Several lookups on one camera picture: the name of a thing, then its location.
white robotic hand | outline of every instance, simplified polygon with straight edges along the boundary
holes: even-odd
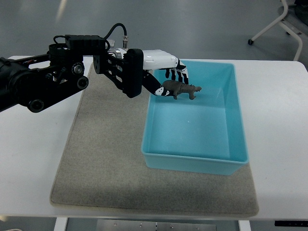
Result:
[[[179,82],[188,84],[188,71],[180,59],[162,50],[150,50],[142,52],[144,70],[166,69],[166,78],[169,78],[171,70],[172,80],[176,79],[175,72],[177,72],[179,76]]]
[[[110,51],[116,58],[123,58],[127,51],[122,48]],[[162,50],[145,50],[143,52],[143,80],[142,85],[153,95],[157,96],[174,96],[173,91],[165,89],[159,81],[149,73],[150,70],[165,69],[166,78],[170,76],[171,80],[176,79],[177,72],[179,82],[188,84],[188,71],[186,66],[174,55]]]

mat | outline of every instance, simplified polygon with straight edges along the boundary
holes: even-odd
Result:
[[[93,67],[89,79],[52,187],[53,206],[143,215],[257,214],[249,165],[231,176],[148,168],[141,141],[149,93],[143,89],[129,99]]]

gray floor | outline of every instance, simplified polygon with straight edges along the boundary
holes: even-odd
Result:
[[[0,4],[0,57],[5,58],[45,54],[55,35],[103,37],[118,22],[128,30],[130,48],[161,49],[179,58],[293,60],[297,49],[297,42],[279,26],[253,46],[247,44],[278,16],[279,0],[0,0]],[[121,47],[122,30],[116,29],[110,39]],[[303,41],[299,61],[307,68],[308,39]],[[95,222],[83,224],[94,227]],[[236,224],[230,230],[237,230]],[[264,221],[251,226],[253,231],[299,230],[273,225]],[[68,227],[74,227],[74,220]]]

brown toy animal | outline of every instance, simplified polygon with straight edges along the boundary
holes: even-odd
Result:
[[[201,91],[201,87],[195,87],[194,85],[188,85],[182,82],[178,82],[175,80],[167,80],[163,82],[163,87],[167,90],[173,91],[173,98],[177,100],[177,95],[180,95],[181,93],[189,93],[189,98],[193,100],[196,98],[193,94],[195,91]]]

blue plastic bin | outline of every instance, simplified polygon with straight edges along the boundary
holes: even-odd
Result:
[[[196,98],[151,95],[141,151],[148,167],[231,175],[248,163],[234,66],[182,60]],[[162,83],[164,70],[154,76]]]

